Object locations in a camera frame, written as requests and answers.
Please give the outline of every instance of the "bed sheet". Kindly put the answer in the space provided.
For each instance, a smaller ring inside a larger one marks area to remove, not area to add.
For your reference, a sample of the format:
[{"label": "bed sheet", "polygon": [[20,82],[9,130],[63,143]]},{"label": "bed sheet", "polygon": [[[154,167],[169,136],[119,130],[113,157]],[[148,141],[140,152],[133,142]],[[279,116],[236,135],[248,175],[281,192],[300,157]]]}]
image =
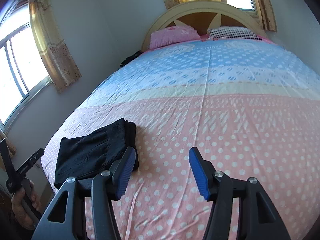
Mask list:
[{"label": "bed sheet", "polygon": [[[41,158],[54,188],[63,136],[124,118],[137,125],[140,167],[113,203],[122,239],[202,239],[212,203],[199,194],[188,151],[216,169],[256,177],[292,240],[319,216],[320,78],[263,41],[193,41],[150,51],[108,77],[71,114]],[[233,201],[229,239],[236,238]],[[87,232],[94,239],[90,199]]]}]

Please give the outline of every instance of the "white wall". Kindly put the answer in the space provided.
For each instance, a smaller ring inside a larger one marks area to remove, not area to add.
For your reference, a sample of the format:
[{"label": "white wall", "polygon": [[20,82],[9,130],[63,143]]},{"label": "white wall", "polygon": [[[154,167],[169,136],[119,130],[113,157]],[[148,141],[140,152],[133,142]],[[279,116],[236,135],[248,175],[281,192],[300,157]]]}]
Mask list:
[{"label": "white wall", "polygon": [[100,0],[121,59],[141,49],[151,24],[166,11],[163,0]]},{"label": "white wall", "polygon": [[269,38],[320,74],[320,25],[304,0],[271,0],[278,32]]},{"label": "white wall", "polygon": [[[121,63],[98,0],[51,0],[60,30],[82,77],[58,94],[53,84],[44,88],[20,113],[7,136],[17,147],[18,168],[40,147],[45,148],[64,120]],[[42,193],[47,179],[37,168],[28,176]],[[0,183],[7,179],[0,172]]]}]

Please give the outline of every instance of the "black clothing item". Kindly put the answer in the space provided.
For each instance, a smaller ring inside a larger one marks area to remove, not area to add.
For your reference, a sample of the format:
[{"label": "black clothing item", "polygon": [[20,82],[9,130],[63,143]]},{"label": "black clothing item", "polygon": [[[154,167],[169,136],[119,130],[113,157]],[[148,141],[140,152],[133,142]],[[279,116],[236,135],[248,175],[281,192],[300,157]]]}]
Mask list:
[{"label": "black clothing item", "polygon": [[127,65],[128,63],[130,63],[131,61],[133,61],[134,59],[136,59],[137,57],[139,57],[143,52],[141,52],[140,50],[138,50],[135,54],[133,54],[132,56],[127,57],[124,62],[121,63],[120,68]]},{"label": "black clothing item", "polygon": [[136,125],[123,118],[89,135],[67,139],[63,137],[57,158],[54,186],[60,188],[68,177],[92,178],[120,160],[131,146],[136,150],[133,170],[139,167],[135,146]]}]

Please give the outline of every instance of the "metal screw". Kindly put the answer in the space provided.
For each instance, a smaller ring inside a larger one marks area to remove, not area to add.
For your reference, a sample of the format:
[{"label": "metal screw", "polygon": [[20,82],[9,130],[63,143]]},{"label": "metal screw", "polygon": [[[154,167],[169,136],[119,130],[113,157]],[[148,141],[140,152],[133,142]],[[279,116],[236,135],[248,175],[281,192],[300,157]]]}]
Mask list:
[{"label": "metal screw", "polygon": [[67,178],[67,182],[68,183],[74,183],[76,181],[76,178],[75,177],[69,177]]},{"label": "metal screw", "polygon": [[257,184],[258,183],[258,180],[254,177],[251,177],[249,178],[249,182],[252,183],[252,184]]},{"label": "metal screw", "polygon": [[216,172],[214,173],[214,175],[215,175],[216,177],[223,177],[223,172],[222,172],[222,171],[216,171]]},{"label": "metal screw", "polygon": [[110,171],[103,171],[103,172],[101,172],[101,176],[102,176],[102,177],[108,177],[108,176],[110,176],[110,174],[111,174]]}]

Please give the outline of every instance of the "headboard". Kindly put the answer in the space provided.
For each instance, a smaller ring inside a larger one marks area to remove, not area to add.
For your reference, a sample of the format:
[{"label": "headboard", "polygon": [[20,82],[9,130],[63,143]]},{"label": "headboard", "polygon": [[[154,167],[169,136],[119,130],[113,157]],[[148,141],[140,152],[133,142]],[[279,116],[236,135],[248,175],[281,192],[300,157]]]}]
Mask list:
[{"label": "headboard", "polygon": [[267,37],[258,22],[244,11],[222,2],[198,0],[176,5],[161,15],[149,29],[141,51],[148,50],[151,33],[177,25],[189,25],[199,35],[205,35],[208,29],[220,26],[240,26]]}]

